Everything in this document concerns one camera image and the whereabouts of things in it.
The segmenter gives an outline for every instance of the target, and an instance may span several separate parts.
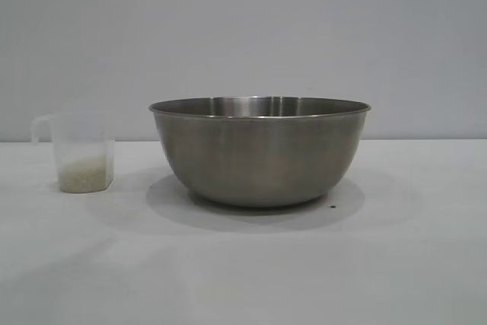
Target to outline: measuring cup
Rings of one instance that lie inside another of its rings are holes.
[[[73,112],[37,117],[31,126],[33,143],[40,125],[49,122],[59,189],[67,193],[105,190],[113,180],[114,140],[105,112]]]

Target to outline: cup handle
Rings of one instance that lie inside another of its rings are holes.
[[[43,122],[49,121],[53,117],[52,114],[46,114],[45,116],[39,116],[35,118],[30,124],[30,141],[32,144],[37,145],[40,139],[40,125]]]

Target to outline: plastic measuring cup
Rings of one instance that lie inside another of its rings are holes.
[[[113,180],[114,140],[105,112],[73,112],[37,117],[31,126],[33,143],[40,125],[49,122],[59,189],[67,193],[105,190]]]

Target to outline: metal bowl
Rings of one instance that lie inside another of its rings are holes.
[[[174,174],[234,206],[273,207],[322,196],[343,177],[367,104],[301,97],[213,97],[152,104]]]

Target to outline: stainless steel bowl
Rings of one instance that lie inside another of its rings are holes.
[[[152,104],[174,174],[234,206],[273,207],[321,196],[357,149],[367,104],[299,97],[214,97]]]

